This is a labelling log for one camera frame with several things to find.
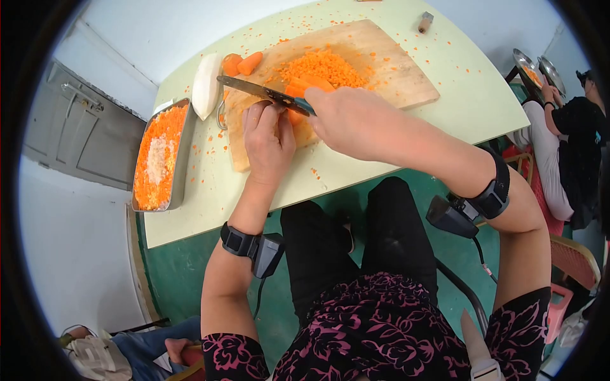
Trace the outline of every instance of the gray door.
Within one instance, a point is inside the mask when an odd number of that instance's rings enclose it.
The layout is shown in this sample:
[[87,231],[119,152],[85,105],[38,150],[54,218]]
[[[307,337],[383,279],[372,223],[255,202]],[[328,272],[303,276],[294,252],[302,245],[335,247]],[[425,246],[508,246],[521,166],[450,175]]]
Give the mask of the gray door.
[[145,126],[52,62],[34,97],[23,152],[71,176],[131,190]]

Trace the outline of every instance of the green knife handle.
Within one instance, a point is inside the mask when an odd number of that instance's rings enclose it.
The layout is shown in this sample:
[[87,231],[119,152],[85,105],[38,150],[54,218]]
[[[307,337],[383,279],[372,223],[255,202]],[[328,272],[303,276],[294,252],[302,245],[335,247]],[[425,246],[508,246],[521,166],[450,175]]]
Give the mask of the green knife handle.
[[295,98],[295,103],[300,106],[305,111],[309,112],[311,115],[315,115],[314,108],[305,100],[305,98]]

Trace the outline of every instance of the woman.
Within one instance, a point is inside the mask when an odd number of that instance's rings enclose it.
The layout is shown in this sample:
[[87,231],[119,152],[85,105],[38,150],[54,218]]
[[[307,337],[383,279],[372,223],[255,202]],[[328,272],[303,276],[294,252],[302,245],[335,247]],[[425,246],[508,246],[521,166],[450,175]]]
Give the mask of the woman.
[[[333,150],[427,172],[473,198],[495,178],[489,153],[395,109],[361,88],[310,88],[306,99],[318,136]],[[243,112],[251,164],[228,224],[260,234],[295,150],[278,105]],[[275,125],[278,135],[274,135]],[[489,224],[500,232],[498,288],[486,343],[506,378],[534,379],[550,300],[547,227],[527,182],[510,170],[510,204]],[[362,270],[351,261],[349,232],[313,202],[282,211],[290,287],[300,330],[274,379],[467,379],[463,342],[437,306],[430,243],[408,186],[396,178],[369,194]],[[270,373],[249,309],[251,262],[219,241],[206,268],[201,336],[209,379],[266,379]]]
[[584,229],[594,218],[601,147],[608,139],[608,127],[606,108],[591,70],[576,75],[584,97],[575,97],[564,105],[559,90],[545,79],[544,107],[536,101],[525,103],[523,109],[531,127],[508,137],[522,150],[533,145],[551,214],[560,221],[570,221],[573,229]]

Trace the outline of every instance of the knife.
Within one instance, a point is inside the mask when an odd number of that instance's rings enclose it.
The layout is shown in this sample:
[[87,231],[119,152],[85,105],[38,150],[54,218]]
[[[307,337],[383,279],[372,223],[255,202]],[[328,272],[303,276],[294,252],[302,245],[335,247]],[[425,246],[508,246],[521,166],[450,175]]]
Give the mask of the knife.
[[252,82],[233,77],[218,76],[216,77],[216,80],[228,87],[236,88],[248,94],[260,96],[261,98],[267,99],[271,102],[279,103],[285,106],[287,109],[296,111],[299,114],[303,114],[305,116],[315,115],[314,108],[307,103],[305,98],[293,98],[268,87],[253,84]]

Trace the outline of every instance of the stainless steel bowl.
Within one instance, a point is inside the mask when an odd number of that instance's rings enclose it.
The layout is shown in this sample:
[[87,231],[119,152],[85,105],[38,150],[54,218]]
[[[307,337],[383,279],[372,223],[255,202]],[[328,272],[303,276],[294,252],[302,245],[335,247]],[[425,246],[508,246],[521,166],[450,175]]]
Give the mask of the stainless steel bowl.
[[531,60],[531,58],[529,58],[519,49],[512,50],[512,58],[515,61],[515,65],[517,66],[517,70],[519,71],[519,75],[521,76],[521,80],[528,81],[529,83],[533,84],[537,88],[542,88],[541,85],[537,84],[536,81],[532,80],[532,78],[530,78],[529,75],[527,75],[525,70],[523,70],[523,66],[527,67],[528,69],[532,69],[536,73],[536,75],[538,75],[538,79],[540,79],[540,81],[543,83],[544,77],[542,76],[542,73],[538,69],[538,65],[536,65]]
[[559,93],[565,96],[564,81],[561,80],[555,66],[545,56],[538,57],[538,64],[540,70],[547,76],[548,84],[555,86]]
[[178,143],[178,151],[176,153],[176,165],[174,167],[174,176],[171,179],[171,193],[170,199],[168,200],[168,204],[164,209],[140,210],[138,208],[138,202],[135,199],[134,176],[134,186],[132,187],[131,191],[131,207],[134,209],[135,212],[165,212],[166,210],[178,208],[184,200],[184,184],[186,182],[188,154],[189,148],[191,147],[191,141],[193,140],[195,122],[197,120],[197,114],[195,114],[195,110],[193,109],[193,105],[191,104],[190,99],[181,99],[173,105],[165,107],[163,110],[157,112],[155,115],[152,116],[152,118],[150,118],[148,123],[146,123],[146,128],[144,129],[144,133],[146,133],[152,121],[157,118],[157,116],[162,112],[165,112],[174,106],[183,107],[185,105],[188,105],[188,110],[186,116],[184,117],[184,122],[182,123],[182,133],[180,134],[180,142]]

